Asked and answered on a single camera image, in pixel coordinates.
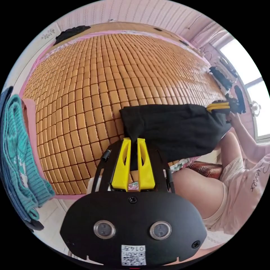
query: teal sweater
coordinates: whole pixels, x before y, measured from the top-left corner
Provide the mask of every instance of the teal sweater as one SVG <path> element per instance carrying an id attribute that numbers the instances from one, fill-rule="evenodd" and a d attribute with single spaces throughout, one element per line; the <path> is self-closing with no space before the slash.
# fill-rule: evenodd
<path id="1" fill-rule="evenodd" d="M 15 192 L 32 219 L 39 219 L 36 207 L 41 207 L 55 195 L 50 183 L 41 178 L 35 164 L 26 131 L 21 99 L 10 97 L 4 112 L 3 151 Z"/>

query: sticker label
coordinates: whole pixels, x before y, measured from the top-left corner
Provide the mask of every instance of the sticker label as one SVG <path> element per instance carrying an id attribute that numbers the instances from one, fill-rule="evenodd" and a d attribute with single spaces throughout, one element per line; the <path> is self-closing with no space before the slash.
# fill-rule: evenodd
<path id="1" fill-rule="evenodd" d="M 146 265 L 145 246 L 121 246 L 122 265 Z"/>

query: window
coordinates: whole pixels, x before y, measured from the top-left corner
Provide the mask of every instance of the window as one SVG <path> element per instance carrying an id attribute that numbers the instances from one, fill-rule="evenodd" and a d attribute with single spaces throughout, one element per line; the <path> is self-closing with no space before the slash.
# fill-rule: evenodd
<path id="1" fill-rule="evenodd" d="M 250 103 L 255 101 L 261 106 L 260 114 L 253 117 L 255 139 L 257 141 L 269 139 L 270 97 L 256 64 L 236 39 L 224 45 L 220 52 L 229 60 L 239 74 Z"/>
<path id="2" fill-rule="evenodd" d="M 270 134 L 270 97 L 264 81 L 247 88 L 251 101 L 261 105 L 260 114 L 256 117 L 257 136 L 261 138 Z"/>
<path id="3" fill-rule="evenodd" d="M 244 47 L 233 39 L 220 49 L 241 77 L 244 84 L 248 84 L 261 77 L 254 61 Z"/>

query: white shorts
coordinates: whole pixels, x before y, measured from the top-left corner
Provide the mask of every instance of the white shorts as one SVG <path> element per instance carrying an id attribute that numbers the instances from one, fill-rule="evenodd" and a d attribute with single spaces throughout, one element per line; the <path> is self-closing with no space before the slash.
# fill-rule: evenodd
<path id="1" fill-rule="evenodd" d="M 230 164 L 228 164 L 220 177 L 220 181 L 223 184 L 223 200 L 218 208 L 218 210 L 210 217 L 203 219 L 204 225 L 208 230 L 211 230 L 211 227 L 216 224 L 221 215 L 223 214 L 228 200 L 228 188 L 230 185 L 230 181 L 234 178 L 235 175 L 238 173 L 241 173 L 245 170 L 244 168 L 244 162 L 242 157 L 238 157 L 235 160 L 233 160 Z"/>

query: hand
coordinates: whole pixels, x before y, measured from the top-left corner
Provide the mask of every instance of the hand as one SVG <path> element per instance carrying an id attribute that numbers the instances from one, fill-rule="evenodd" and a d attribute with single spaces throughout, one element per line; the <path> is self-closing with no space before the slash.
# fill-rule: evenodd
<path id="1" fill-rule="evenodd" d="M 242 124 L 238 113 L 234 114 L 230 112 L 230 114 L 226 116 L 226 120 L 230 121 L 233 128 L 237 128 Z"/>

